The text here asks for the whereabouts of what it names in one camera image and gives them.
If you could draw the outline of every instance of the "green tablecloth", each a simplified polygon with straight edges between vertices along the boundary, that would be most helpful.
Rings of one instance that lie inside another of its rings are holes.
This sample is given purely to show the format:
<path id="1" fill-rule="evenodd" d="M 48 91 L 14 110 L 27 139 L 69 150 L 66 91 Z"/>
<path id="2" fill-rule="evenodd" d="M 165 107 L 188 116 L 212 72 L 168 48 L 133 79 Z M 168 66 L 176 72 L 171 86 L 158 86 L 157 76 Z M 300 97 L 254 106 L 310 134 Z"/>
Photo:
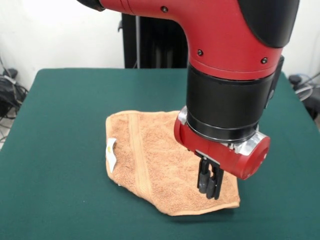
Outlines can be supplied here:
<path id="1" fill-rule="evenodd" d="M 108 178 L 106 117 L 180 110 L 186 76 L 41 70 L 0 152 L 0 239 L 320 239 L 320 134 L 284 75 L 260 121 L 270 152 L 239 181 L 240 208 L 171 217 Z"/>

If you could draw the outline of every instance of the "screw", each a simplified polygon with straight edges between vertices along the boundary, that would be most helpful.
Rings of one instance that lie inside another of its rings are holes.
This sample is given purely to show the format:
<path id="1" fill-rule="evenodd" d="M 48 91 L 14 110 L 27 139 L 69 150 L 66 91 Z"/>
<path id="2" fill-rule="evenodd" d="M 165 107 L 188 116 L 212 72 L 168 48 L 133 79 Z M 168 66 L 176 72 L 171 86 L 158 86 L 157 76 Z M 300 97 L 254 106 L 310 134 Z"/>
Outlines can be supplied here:
<path id="1" fill-rule="evenodd" d="M 268 58 L 267 57 L 262 58 L 262 60 L 261 60 L 262 64 L 266 64 L 267 62 L 268 62 Z"/>
<path id="2" fill-rule="evenodd" d="M 199 49 L 198 50 L 198 56 L 202 56 L 203 54 L 204 54 L 204 52 L 201 49 Z"/>
<path id="3" fill-rule="evenodd" d="M 164 12 L 164 13 L 167 13 L 169 10 L 166 6 L 162 6 L 161 7 L 161 11 Z"/>

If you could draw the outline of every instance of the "towel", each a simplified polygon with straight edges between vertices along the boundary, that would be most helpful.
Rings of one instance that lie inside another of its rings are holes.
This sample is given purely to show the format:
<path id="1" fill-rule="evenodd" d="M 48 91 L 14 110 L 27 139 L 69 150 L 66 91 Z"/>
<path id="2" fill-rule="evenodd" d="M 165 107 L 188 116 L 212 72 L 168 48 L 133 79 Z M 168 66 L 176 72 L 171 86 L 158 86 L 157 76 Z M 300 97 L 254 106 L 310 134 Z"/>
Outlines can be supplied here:
<path id="1" fill-rule="evenodd" d="M 237 178 L 227 172 L 218 200 L 207 199 L 199 192 L 200 158 L 174 137 L 178 113 L 122 111 L 109 116 L 107 144 L 109 139 L 116 139 L 113 170 L 106 155 L 109 178 L 170 216 L 201 215 L 239 207 Z"/>

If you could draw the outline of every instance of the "white tag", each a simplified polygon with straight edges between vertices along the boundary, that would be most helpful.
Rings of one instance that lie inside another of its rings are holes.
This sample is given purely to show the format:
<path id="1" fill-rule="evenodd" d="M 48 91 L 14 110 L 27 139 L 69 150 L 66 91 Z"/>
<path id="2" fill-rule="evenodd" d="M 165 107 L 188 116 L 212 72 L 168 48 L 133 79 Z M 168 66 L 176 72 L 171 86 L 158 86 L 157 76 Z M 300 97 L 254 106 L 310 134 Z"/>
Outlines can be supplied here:
<path id="1" fill-rule="evenodd" d="M 110 168 L 110 172 L 112 173 L 114 171 L 116 162 L 117 162 L 117 158 L 114 154 L 114 144 L 116 142 L 117 139 L 115 138 L 108 138 L 108 141 L 106 143 L 106 149 L 105 149 L 105 155 L 106 155 L 106 159 L 109 163 L 109 168 Z"/>

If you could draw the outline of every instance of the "black cable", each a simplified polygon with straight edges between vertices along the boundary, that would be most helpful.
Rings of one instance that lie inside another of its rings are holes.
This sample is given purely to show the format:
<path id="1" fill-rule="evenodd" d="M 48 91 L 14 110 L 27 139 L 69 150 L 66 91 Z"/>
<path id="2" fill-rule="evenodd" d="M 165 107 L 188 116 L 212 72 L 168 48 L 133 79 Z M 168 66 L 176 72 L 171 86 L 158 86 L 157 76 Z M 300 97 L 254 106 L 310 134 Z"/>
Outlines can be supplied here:
<path id="1" fill-rule="evenodd" d="M 1 123 L 0 123 L 0 127 L 3 127 L 3 128 L 5 128 L 5 129 L 11 129 L 11 127 L 2 125 Z"/>
<path id="2" fill-rule="evenodd" d="M 4 136 L 3 138 L 0 139 L 0 142 L 5 140 L 8 136 Z"/>
<path id="3" fill-rule="evenodd" d="M 8 69 L 5 68 L 5 65 L 4 65 L 4 62 L 2 61 L 1 56 L 0 56 L 0 64 L 1 64 L 2 68 L 4 69 L 5 73 L 8 74 L 8 76 L 11 78 L 12 77 L 11 73 Z"/>
<path id="4" fill-rule="evenodd" d="M 319 76 L 320 76 L 320 72 L 318 72 L 316 75 L 310 77 L 308 80 L 306 80 L 304 82 L 301 82 L 300 84 L 297 85 L 297 87 L 300 87 L 300 86 L 302 86 L 304 84 L 307 84 L 307 83 L 311 82 L 313 79 L 315 79 L 315 78 L 317 78 Z"/>

